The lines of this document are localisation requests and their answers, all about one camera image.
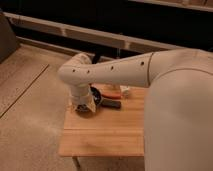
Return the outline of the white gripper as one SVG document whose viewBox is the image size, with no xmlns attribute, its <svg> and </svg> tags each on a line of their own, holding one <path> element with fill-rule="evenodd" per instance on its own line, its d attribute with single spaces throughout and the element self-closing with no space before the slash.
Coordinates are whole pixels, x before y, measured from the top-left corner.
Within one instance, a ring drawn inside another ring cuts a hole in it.
<svg viewBox="0 0 213 171">
<path fill-rule="evenodd" d="M 95 102 L 89 86 L 71 86 L 70 101 L 78 112 L 94 112 Z"/>
</svg>

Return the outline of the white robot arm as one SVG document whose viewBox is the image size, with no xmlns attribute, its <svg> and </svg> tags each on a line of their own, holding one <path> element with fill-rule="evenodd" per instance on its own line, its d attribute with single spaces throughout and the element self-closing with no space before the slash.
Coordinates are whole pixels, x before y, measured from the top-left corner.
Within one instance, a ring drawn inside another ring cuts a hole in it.
<svg viewBox="0 0 213 171">
<path fill-rule="evenodd" d="M 77 106 L 92 83 L 145 87 L 145 171 L 213 171 L 213 53 L 156 51 L 93 64 L 80 53 L 58 70 Z"/>
</svg>

